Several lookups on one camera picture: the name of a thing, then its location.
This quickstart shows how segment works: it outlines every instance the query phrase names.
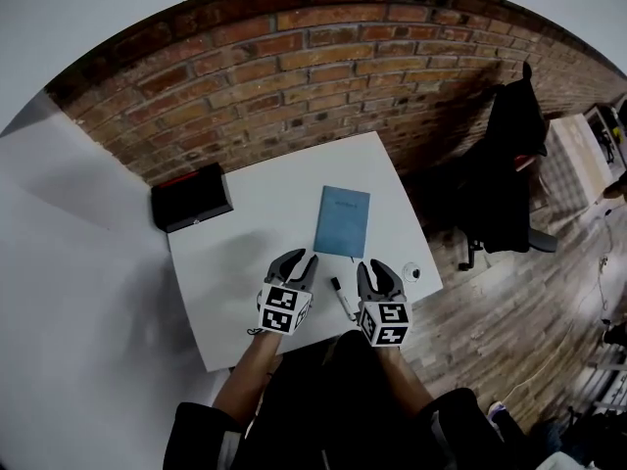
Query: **wooden floor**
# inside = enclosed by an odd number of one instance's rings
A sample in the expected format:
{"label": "wooden floor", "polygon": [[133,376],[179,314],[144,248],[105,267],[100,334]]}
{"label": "wooden floor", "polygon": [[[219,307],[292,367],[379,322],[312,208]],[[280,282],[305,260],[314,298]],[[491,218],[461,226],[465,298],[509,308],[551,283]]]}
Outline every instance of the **wooden floor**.
{"label": "wooden floor", "polygon": [[[597,345],[602,316],[623,298],[627,207],[603,218],[621,205],[601,200],[561,228],[555,254],[480,252],[468,272],[458,270],[467,257],[461,232],[429,239],[444,289],[414,305],[403,352],[430,392],[468,387],[482,408],[507,398],[524,430],[563,409],[567,387]],[[534,222],[546,231],[550,208],[535,211]]]}

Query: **white wall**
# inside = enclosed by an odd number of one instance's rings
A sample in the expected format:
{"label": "white wall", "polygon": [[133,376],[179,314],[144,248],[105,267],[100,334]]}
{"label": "white wall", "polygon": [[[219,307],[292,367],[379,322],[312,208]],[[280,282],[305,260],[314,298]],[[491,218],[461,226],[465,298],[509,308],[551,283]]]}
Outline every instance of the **white wall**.
{"label": "white wall", "polygon": [[148,191],[45,97],[0,135],[7,470],[161,468],[178,403],[211,396]]}
{"label": "white wall", "polygon": [[[90,49],[184,0],[0,0],[0,128]],[[509,0],[586,40],[627,71],[627,0]]]}

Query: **black box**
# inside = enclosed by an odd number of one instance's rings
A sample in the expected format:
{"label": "black box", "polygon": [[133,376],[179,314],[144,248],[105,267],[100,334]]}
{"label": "black box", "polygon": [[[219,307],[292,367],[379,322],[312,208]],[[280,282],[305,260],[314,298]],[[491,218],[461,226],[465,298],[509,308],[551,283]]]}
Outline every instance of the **black box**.
{"label": "black box", "polygon": [[151,190],[153,219],[166,233],[233,211],[219,164],[211,164]]}

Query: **brick wall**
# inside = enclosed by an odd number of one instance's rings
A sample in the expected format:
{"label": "brick wall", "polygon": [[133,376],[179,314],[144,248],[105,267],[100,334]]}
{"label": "brick wall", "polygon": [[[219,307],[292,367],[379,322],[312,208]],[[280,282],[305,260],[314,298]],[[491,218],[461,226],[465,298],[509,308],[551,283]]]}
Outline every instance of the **brick wall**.
{"label": "brick wall", "polygon": [[546,114],[627,89],[596,51],[502,0],[193,0],[138,23],[47,91],[155,184],[377,130],[400,173],[463,152],[485,88],[520,78]]}

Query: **white table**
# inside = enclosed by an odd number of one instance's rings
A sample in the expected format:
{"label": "white table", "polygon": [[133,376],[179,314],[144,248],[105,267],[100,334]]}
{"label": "white table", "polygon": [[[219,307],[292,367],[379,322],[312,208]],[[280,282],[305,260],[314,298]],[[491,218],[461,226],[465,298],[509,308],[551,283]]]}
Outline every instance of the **white table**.
{"label": "white table", "polygon": [[[413,262],[420,278],[405,282],[408,301],[442,289],[442,281],[401,180],[376,132],[335,141],[251,165],[226,175],[234,211],[169,234],[176,277],[196,343],[208,371],[234,365],[257,327],[257,293],[269,264],[298,248],[313,254],[324,185],[370,194],[365,259],[377,258],[397,273]],[[357,311],[358,259],[320,254],[313,307],[288,352],[356,326],[336,299],[338,277]]]}

